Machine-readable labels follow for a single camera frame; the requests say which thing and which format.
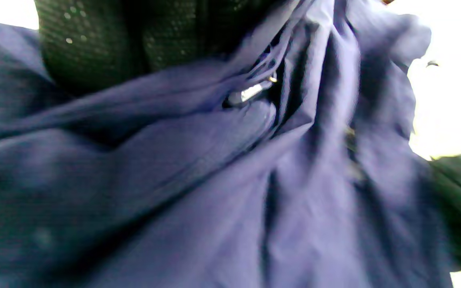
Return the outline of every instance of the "black mesh fabric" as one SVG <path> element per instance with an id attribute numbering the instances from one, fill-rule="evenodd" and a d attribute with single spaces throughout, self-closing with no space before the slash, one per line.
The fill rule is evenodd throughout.
<path id="1" fill-rule="evenodd" d="M 35 0 L 44 62 L 73 93 L 225 53 L 273 0 Z"/>

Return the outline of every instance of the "navy blue fabric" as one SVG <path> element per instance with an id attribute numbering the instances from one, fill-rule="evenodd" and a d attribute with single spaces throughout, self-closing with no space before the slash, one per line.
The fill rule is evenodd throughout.
<path id="1" fill-rule="evenodd" d="M 286 0 L 228 59 L 82 98 L 36 39 L 0 24 L 0 287 L 451 287 L 408 146 L 416 18 Z M 262 99 L 222 108 L 273 71 Z"/>

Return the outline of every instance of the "metal zipper pull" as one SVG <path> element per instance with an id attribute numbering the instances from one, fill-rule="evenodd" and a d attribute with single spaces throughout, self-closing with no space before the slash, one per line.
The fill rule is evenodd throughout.
<path id="1" fill-rule="evenodd" d="M 255 84 L 254 86 L 247 88 L 241 92 L 231 93 L 231 95 L 227 97 L 226 103 L 229 106 L 242 106 L 247 102 L 260 96 L 260 94 L 263 91 L 271 88 L 271 86 L 273 86 L 273 83 L 276 83 L 277 81 L 277 75 L 276 73 L 274 73 L 271 77 L 268 78 L 268 80 Z"/>

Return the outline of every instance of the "blue jacket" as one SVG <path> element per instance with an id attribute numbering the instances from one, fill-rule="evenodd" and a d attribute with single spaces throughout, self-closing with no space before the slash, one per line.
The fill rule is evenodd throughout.
<path id="1" fill-rule="evenodd" d="M 0 24 L 0 287 L 450 288 L 408 144 L 429 41 L 376 0 L 285 0 L 228 59 L 72 98 Z"/>

